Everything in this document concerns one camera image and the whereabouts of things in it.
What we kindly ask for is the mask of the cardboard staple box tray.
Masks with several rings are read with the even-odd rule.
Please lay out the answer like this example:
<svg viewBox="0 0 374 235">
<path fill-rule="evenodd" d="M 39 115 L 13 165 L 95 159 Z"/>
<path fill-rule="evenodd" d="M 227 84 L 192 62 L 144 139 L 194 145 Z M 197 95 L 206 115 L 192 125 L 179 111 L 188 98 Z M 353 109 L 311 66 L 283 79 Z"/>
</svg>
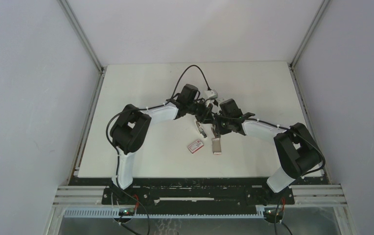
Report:
<svg viewBox="0 0 374 235">
<path fill-rule="evenodd" d="M 221 155 L 222 154 L 221 139 L 220 138 L 212 139 L 212 153 L 214 155 Z"/>
</svg>

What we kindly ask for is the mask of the red white staple box sleeve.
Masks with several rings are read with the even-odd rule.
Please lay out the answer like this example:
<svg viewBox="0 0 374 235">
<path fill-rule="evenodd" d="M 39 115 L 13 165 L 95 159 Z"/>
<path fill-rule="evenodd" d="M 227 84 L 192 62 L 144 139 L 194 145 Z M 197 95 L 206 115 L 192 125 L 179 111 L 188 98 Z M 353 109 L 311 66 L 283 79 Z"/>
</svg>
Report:
<svg viewBox="0 0 374 235">
<path fill-rule="evenodd" d="M 188 145 L 188 150 L 191 154 L 194 154 L 198 150 L 204 147 L 204 143 L 201 140 L 196 140 L 192 142 L 190 145 Z"/>
</svg>

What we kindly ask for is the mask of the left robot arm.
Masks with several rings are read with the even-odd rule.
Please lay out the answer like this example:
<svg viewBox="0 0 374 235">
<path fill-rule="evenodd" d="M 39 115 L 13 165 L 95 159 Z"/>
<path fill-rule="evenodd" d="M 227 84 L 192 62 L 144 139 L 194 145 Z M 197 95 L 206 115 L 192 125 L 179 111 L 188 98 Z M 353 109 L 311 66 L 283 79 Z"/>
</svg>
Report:
<svg viewBox="0 0 374 235">
<path fill-rule="evenodd" d="M 197 87 L 186 84 L 180 93 L 173 95 L 163 104 L 151 108 L 138 108 L 127 104 L 108 122 L 106 137 L 118 155 L 112 182 L 117 187 L 113 197 L 119 203 L 127 204 L 132 199 L 133 192 L 129 186 L 133 183 L 135 153 L 142 147 L 151 125 L 176 120 L 187 114 L 195 116 L 201 123 L 213 121 L 211 99 L 198 99 L 198 93 Z"/>
</svg>

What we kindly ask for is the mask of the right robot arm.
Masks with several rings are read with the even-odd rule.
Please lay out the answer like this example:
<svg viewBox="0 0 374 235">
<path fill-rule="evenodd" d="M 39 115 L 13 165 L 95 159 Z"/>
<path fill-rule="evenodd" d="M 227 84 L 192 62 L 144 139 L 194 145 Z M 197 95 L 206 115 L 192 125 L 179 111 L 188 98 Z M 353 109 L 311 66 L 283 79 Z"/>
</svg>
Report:
<svg viewBox="0 0 374 235">
<path fill-rule="evenodd" d="M 285 127 L 261 120 L 253 113 L 242 113 L 233 99 L 220 103 L 219 107 L 219 112 L 213 114 L 218 133 L 235 132 L 259 138 L 276 148 L 280 166 L 262 190 L 265 202 L 276 203 L 281 199 L 283 189 L 325 167 L 325 157 L 304 124 L 297 122 Z"/>
</svg>

